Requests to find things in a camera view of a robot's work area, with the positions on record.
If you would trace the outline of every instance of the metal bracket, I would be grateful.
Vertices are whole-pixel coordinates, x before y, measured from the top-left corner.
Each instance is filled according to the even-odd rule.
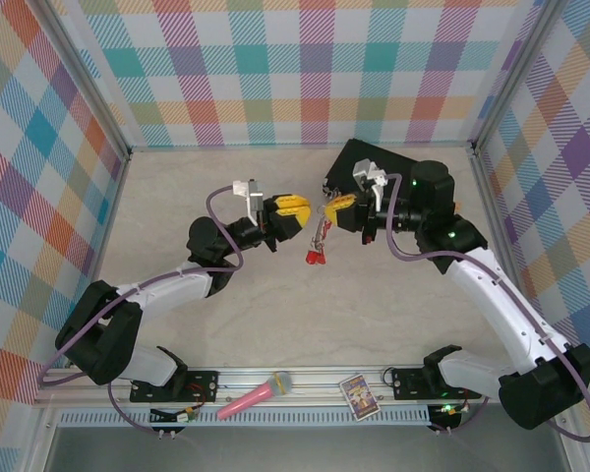
[[[391,384],[393,385],[393,398],[395,400],[433,400],[439,398],[443,401],[465,400],[465,389],[449,386],[432,392],[424,377],[422,369],[393,369],[391,370]],[[467,390],[467,398],[475,400],[481,398],[479,393]]]
[[[370,159],[363,159],[354,164],[352,175],[362,191],[367,190],[364,185],[366,182],[373,182],[369,188],[376,196],[376,211],[380,211],[383,207],[384,186],[388,183],[386,172],[378,168]]]
[[[446,397],[436,397],[431,394],[424,395],[421,399],[414,395],[407,395],[402,400],[396,400],[392,395],[392,388],[383,383],[382,372],[388,366],[343,366],[343,367],[282,367],[281,370],[288,372],[293,379],[293,390],[290,395],[272,398],[266,406],[345,406],[345,397],[338,385],[345,379],[361,374],[365,377],[367,384],[372,390],[381,407],[397,404],[414,405],[418,404],[447,404]],[[420,371],[421,365],[398,366],[401,371]],[[215,404],[223,406],[230,401],[235,401],[248,393],[251,389],[266,382],[266,379],[273,373],[272,368],[211,368],[191,370],[189,372],[205,372],[218,370],[218,390],[216,392]],[[56,381],[68,375],[74,374],[75,369],[52,369],[46,376],[47,381]],[[113,383],[114,396],[118,398],[121,405],[128,407],[129,397],[132,391],[132,384],[125,380],[116,380]],[[479,400],[471,396],[470,403],[477,403]],[[177,400],[150,401],[151,406],[156,408],[178,408]],[[107,407],[109,396],[107,388],[94,384],[87,377],[75,379],[73,382],[44,388],[37,394],[36,404],[44,407],[52,404],[55,407]]]
[[[243,197],[247,201],[247,217],[254,223],[254,226],[258,226],[256,214],[265,207],[265,194],[260,189],[258,182],[254,179],[248,182],[235,180],[232,188],[234,195]]]
[[[131,393],[129,401],[132,403],[164,403],[175,402],[198,403],[204,400],[206,403],[216,401],[218,391],[218,371],[188,371],[184,380],[184,388],[181,389],[177,396],[172,395],[172,390],[165,386],[154,386],[146,382],[131,382]],[[194,389],[190,388],[191,384],[196,384],[203,389],[205,398]]]

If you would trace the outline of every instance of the pink toy microphone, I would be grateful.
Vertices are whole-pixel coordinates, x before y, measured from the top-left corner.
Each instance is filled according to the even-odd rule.
[[[254,406],[256,403],[267,400],[273,396],[282,396],[289,393],[293,388],[291,376],[286,372],[274,372],[268,381],[262,385],[254,388],[246,395],[240,397],[238,400],[222,407],[216,413],[219,420],[229,418],[236,413],[240,413],[247,408]]]

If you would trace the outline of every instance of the red object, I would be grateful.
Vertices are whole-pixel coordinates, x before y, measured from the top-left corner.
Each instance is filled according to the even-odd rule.
[[[314,266],[318,262],[319,256],[320,256],[319,253],[316,253],[315,251],[309,251],[308,255],[306,256],[306,262],[308,264],[310,264],[311,266]]]
[[[330,227],[332,226],[332,222],[331,221],[326,221],[324,224],[324,232],[322,233],[322,241],[325,239],[325,236],[327,236],[327,232],[329,231]]]
[[[193,408],[201,408],[202,406],[204,406],[206,404],[206,391],[198,383],[189,383],[185,386],[185,389],[192,390],[192,391],[195,391],[200,394],[201,400],[199,400],[197,402],[197,405],[194,406]]]

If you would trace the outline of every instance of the black plastic housing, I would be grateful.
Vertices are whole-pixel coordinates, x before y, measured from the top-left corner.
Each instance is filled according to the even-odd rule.
[[[241,251],[256,248],[266,239],[261,228],[255,226],[247,216],[225,228]],[[209,216],[201,216],[190,225],[186,247],[194,257],[209,263],[220,262],[233,253],[232,247]]]
[[[55,347],[63,347],[117,296],[116,287],[103,280],[90,284],[57,334]],[[98,385],[109,384],[129,365],[138,337],[142,309],[137,303],[123,301],[105,317],[111,317],[108,325],[95,324],[66,352],[66,357]]]
[[[356,183],[356,180],[354,180],[352,172],[354,171],[354,164],[363,159],[370,159],[372,162],[375,162],[387,174],[401,174],[402,177],[405,177],[402,179],[398,195],[401,201],[407,200],[411,187],[408,177],[411,175],[413,164],[417,161],[391,152],[390,150],[354,139],[348,140],[345,143],[338,158],[327,172],[324,179],[324,191],[330,193],[337,190],[342,195],[358,193],[360,187]],[[383,199],[386,199],[387,202],[391,196],[392,188],[392,185],[384,187]]]
[[[579,344],[564,353],[586,386],[590,384],[590,348]],[[541,361],[520,376],[499,379],[499,398],[507,415],[525,430],[532,430],[583,399],[581,390],[559,358]]]
[[[454,212],[454,179],[444,164],[424,160],[413,165],[409,204],[421,211]]]
[[[445,224],[433,228],[421,228],[415,232],[420,253],[432,251],[455,251],[469,253],[477,248],[488,247],[488,241],[471,222],[458,214],[446,219]],[[448,256],[429,258],[441,273],[445,273],[455,258]]]
[[[449,388],[449,386],[443,381],[442,373],[440,372],[440,362],[445,356],[460,350],[461,346],[450,344],[424,358],[422,374],[432,395],[439,395],[442,390]]]

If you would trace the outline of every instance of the silver microphone head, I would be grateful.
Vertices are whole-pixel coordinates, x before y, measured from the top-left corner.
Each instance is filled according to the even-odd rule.
[[[273,396],[285,395],[286,393],[290,393],[293,388],[293,381],[288,372],[274,372],[271,377],[268,378],[267,383],[271,387]]]

